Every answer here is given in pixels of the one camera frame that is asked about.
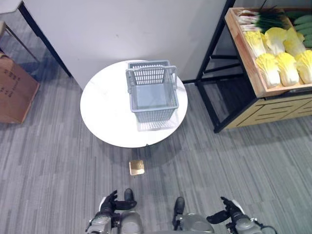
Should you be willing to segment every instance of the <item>gray plastic basket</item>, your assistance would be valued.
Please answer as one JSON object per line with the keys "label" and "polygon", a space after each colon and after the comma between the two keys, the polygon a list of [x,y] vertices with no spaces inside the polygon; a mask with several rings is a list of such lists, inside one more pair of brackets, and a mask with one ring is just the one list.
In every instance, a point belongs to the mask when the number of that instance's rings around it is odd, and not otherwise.
{"label": "gray plastic basket", "polygon": [[126,70],[131,111],[140,123],[169,120],[179,107],[176,67],[168,60],[131,62]]}

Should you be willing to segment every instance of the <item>white table top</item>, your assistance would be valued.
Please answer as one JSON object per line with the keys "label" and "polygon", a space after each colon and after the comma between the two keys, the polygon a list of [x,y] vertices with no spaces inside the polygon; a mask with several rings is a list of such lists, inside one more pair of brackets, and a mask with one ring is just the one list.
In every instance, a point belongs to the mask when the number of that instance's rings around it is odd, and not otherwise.
{"label": "white table top", "polygon": [[112,64],[88,82],[80,100],[81,116],[87,128],[99,139],[120,147],[136,148],[155,144],[172,134],[183,121],[188,100],[185,87],[177,79],[179,108],[162,129],[140,124],[130,110],[126,69],[129,60]]}
{"label": "white table top", "polygon": [[21,0],[0,0],[0,14],[16,11],[20,3]]}

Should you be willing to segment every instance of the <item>cardboard box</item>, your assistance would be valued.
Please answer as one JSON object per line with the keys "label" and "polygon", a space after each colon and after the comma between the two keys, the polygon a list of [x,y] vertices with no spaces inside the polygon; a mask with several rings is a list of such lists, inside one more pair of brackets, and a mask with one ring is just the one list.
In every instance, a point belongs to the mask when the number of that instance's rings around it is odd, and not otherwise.
{"label": "cardboard box", "polygon": [[0,53],[0,122],[23,123],[39,83]]}

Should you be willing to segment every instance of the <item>basket handle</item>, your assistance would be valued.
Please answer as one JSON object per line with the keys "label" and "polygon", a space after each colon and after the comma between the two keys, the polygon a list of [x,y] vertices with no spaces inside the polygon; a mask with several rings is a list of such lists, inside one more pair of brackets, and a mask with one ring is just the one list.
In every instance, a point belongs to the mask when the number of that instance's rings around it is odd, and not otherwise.
{"label": "basket handle", "polygon": [[172,77],[173,87],[174,89],[177,88],[177,73],[176,73],[176,66],[146,66],[140,68],[129,68],[126,70],[126,77],[127,77],[127,84],[128,84],[128,93],[131,93],[131,86],[134,85],[135,82],[133,77],[131,76],[131,72],[139,72],[139,71],[146,71],[146,70],[154,70],[155,68],[164,69],[170,68],[169,72]]}

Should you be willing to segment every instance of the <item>small gold square object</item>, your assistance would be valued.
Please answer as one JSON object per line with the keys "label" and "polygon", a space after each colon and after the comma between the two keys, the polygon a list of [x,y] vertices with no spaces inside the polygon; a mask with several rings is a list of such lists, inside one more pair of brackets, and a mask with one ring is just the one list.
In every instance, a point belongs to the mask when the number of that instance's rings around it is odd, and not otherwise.
{"label": "small gold square object", "polygon": [[130,175],[132,176],[140,175],[145,172],[143,160],[131,160],[129,162],[129,168],[130,168]]}

